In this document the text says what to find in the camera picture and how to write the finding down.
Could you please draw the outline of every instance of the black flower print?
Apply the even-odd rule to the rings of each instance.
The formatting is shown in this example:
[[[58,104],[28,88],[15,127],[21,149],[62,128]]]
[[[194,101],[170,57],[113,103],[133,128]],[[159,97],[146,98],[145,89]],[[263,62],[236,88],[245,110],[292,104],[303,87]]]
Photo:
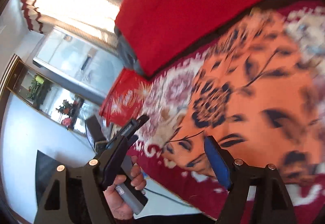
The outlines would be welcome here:
[[[201,96],[194,101],[192,118],[198,128],[212,126],[215,128],[226,120],[226,105],[232,94],[229,83],[222,87],[213,87],[207,81],[201,90]]]

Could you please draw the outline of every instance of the orange blanket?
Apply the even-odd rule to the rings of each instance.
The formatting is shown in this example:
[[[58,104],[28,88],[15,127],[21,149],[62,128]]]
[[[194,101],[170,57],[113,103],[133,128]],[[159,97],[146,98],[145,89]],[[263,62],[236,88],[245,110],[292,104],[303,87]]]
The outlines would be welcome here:
[[[209,51],[193,83],[188,111],[163,155],[214,176],[204,154],[212,135],[248,165],[273,163],[285,182],[313,180],[320,124],[310,69],[276,12],[254,13]]]

